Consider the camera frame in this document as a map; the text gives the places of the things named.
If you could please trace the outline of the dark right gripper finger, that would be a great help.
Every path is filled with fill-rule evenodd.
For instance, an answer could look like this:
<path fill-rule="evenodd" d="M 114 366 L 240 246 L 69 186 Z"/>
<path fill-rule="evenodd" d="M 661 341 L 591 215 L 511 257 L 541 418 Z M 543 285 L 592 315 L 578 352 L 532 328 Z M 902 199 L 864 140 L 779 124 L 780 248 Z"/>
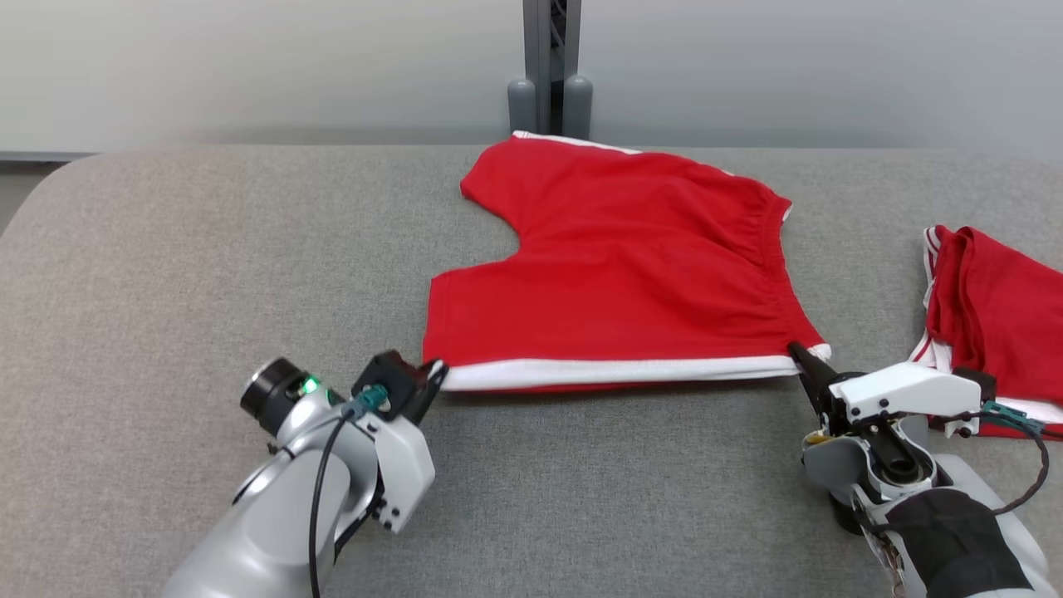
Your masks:
<path fill-rule="evenodd" d="M 814 413 L 821 425 L 821 431 L 825 434 L 834 434 L 834 395 L 829 390 L 829 386 L 836 381 L 834 375 L 827 377 L 812 377 L 812 375 L 802 375 L 802 389 L 805 390 Z"/>
<path fill-rule="evenodd" d="M 804 387 L 809 398 L 824 398 L 830 396 L 829 386 L 836 382 L 839 372 L 830 366 L 812 351 L 805 348 L 797 341 L 787 344 L 787 351 L 798 369 Z"/>

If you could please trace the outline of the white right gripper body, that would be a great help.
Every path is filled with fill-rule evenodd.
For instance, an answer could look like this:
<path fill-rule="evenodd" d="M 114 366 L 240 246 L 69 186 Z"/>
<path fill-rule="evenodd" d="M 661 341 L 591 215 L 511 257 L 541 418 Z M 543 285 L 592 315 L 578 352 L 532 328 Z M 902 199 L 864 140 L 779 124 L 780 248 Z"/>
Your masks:
<path fill-rule="evenodd" d="M 981 411 L 981 386 L 918 363 L 902 362 L 874 372 L 831 372 L 829 435 L 853 434 L 873 420 L 922 415 L 964 421 Z"/>

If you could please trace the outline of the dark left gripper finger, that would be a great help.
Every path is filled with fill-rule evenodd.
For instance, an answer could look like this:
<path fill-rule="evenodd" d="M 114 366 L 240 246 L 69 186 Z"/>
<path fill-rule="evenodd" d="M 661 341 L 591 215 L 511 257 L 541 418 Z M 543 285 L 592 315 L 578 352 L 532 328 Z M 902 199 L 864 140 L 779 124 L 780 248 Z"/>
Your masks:
<path fill-rule="evenodd" d="M 428 413 L 432 403 L 440 393 L 448 378 L 449 366 L 444 360 L 432 360 L 417 369 L 415 387 L 415 413 Z"/>

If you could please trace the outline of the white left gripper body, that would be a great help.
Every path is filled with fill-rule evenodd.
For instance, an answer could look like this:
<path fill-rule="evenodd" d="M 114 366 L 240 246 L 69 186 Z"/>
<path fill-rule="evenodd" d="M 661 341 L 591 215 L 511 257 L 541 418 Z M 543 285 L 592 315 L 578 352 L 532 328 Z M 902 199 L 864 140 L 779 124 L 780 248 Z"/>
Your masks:
<path fill-rule="evenodd" d="M 417 424 L 398 415 L 364 416 L 364 431 L 375 442 L 377 469 L 383 482 L 379 522 L 398 533 L 420 507 L 435 481 L 435 465 L 428 443 Z"/>

